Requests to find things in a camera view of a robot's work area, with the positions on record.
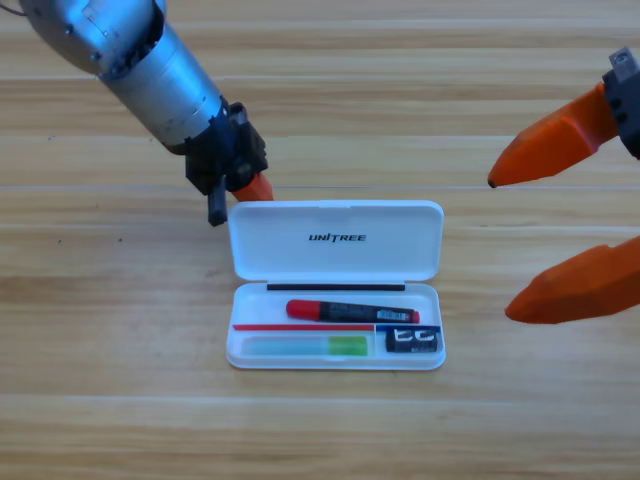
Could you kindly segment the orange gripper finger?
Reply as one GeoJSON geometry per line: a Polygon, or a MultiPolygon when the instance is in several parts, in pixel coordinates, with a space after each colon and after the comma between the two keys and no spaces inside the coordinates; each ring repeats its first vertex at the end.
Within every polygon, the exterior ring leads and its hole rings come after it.
{"type": "Polygon", "coordinates": [[[618,135],[603,83],[522,130],[488,174],[490,187],[552,177],[618,135]]]}
{"type": "Polygon", "coordinates": [[[231,194],[239,202],[274,200],[272,185],[262,173],[255,174],[246,186],[233,190],[231,194]]]}
{"type": "Polygon", "coordinates": [[[599,245],[533,278],[505,308],[514,321],[559,324],[639,304],[639,239],[599,245]]]}

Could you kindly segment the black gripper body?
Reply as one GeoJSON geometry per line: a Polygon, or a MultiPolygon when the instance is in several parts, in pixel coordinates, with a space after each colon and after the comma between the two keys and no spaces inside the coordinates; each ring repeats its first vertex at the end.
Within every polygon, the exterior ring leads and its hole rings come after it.
{"type": "Polygon", "coordinates": [[[605,97],[621,142],[639,159],[639,62],[628,47],[611,54],[609,61],[611,69],[602,77],[605,97]]]}
{"type": "Polygon", "coordinates": [[[185,147],[186,178],[207,197],[209,224],[222,225],[227,221],[226,194],[268,168],[266,143],[250,123],[245,106],[236,102],[223,103],[209,127],[187,139],[185,147]]]}

